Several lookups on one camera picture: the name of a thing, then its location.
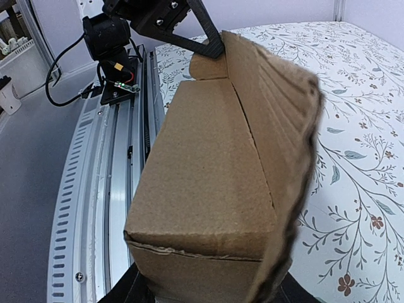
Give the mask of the white background shelf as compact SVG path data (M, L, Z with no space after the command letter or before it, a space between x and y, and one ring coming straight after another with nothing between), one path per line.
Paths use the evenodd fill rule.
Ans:
M45 83L52 61L33 1L1 1L1 75L36 88Z

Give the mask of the brown cardboard box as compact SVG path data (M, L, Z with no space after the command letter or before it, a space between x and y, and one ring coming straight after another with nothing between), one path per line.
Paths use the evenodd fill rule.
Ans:
M232 32L194 55L141 174L124 238L159 302L269 302L316 162L318 78Z

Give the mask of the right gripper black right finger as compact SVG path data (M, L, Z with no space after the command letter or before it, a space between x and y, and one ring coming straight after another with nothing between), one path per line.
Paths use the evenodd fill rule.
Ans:
M287 273L277 291L277 303L318 303L290 274Z

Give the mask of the floral patterned table mat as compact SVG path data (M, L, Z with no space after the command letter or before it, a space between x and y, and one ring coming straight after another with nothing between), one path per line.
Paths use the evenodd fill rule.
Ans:
M346 22L237 33L317 74L324 95L292 276L321 302L402 302L403 52Z

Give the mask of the right aluminium frame post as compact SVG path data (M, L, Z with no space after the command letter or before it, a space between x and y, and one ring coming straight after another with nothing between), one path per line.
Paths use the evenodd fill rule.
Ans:
M333 21L343 21L346 0L334 0Z

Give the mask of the aluminium front rail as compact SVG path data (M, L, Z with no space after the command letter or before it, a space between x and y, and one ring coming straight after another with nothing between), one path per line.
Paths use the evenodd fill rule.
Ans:
M83 101L56 200L48 302L98 302L133 263L124 226L158 124L152 55L139 50L139 93L115 105L100 96Z

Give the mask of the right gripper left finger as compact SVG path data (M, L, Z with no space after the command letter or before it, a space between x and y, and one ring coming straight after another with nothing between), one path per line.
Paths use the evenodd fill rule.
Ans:
M155 303L155 296L135 263L98 303Z

